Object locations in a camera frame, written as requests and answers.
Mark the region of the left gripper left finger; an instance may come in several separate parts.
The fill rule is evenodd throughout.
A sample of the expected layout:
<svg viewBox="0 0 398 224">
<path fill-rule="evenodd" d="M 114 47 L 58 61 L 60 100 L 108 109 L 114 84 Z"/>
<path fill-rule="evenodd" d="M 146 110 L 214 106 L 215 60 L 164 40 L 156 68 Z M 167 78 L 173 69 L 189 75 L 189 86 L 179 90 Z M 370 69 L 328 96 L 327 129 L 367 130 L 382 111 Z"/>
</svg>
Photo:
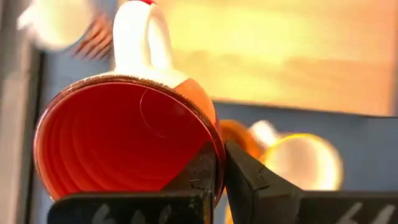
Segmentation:
<svg viewBox="0 0 398 224">
<path fill-rule="evenodd" d="M 216 153 L 210 142 L 160 191 L 84 193 L 54 203 L 48 224 L 207 224 L 213 221 Z"/>
</svg>

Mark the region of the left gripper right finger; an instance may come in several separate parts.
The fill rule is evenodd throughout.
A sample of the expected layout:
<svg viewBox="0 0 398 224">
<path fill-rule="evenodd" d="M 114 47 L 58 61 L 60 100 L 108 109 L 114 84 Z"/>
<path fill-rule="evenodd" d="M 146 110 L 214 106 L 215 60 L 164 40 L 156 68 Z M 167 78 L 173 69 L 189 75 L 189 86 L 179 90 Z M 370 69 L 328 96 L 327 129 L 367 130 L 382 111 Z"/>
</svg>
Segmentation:
<svg viewBox="0 0 398 224">
<path fill-rule="evenodd" d="M 226 141 L 226 190 L 234 223 L 397 224 L 397 192 L 306 191 Z"/>
</svg>

